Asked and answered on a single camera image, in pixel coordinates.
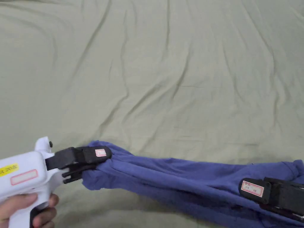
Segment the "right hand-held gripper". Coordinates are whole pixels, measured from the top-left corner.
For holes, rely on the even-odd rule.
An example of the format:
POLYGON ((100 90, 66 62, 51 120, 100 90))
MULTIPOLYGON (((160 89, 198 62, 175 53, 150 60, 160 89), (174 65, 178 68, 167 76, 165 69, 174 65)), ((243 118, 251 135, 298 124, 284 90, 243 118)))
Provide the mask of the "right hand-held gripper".
POLYGON ((259 204, 260 208, 287 218, 304 218, 304 185, 265 177, 244 178, 239 194, 259 204))

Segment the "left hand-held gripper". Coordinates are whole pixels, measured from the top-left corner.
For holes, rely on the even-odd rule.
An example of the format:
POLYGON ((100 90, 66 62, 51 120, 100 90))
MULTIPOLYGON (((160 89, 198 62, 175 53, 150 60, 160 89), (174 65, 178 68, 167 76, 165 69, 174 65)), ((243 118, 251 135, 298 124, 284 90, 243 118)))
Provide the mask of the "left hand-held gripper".
POLYGON ((9 218, 9 228, 33 228, 34 218, 50 208, 50 197, 62 184, 82 178, 83 172, 111 159, 106 146, 69 147, 52 152, 48 137, 39 138, 33 151, 0 161, 0 202, 15 195, 35 194, 29 206, 19 209, 9 218))

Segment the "person's left hand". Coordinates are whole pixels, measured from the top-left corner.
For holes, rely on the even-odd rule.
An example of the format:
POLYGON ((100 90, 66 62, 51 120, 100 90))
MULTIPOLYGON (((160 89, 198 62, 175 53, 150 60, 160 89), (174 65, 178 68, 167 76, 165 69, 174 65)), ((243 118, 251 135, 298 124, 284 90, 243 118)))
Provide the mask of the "person's left hand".
MULTIPOLYGON (((9 197, 0 205, 0 227, 8 228, 10 217, 18 210, 32 205, 38 199, 36 193, 21 194, 9 197)), ((53 219, 57 215, 56 205, 59 203, 59 197, 51 194, 49 197, 49 207, 36 215, 32 221, 34 228, 54 228, 53 219)))

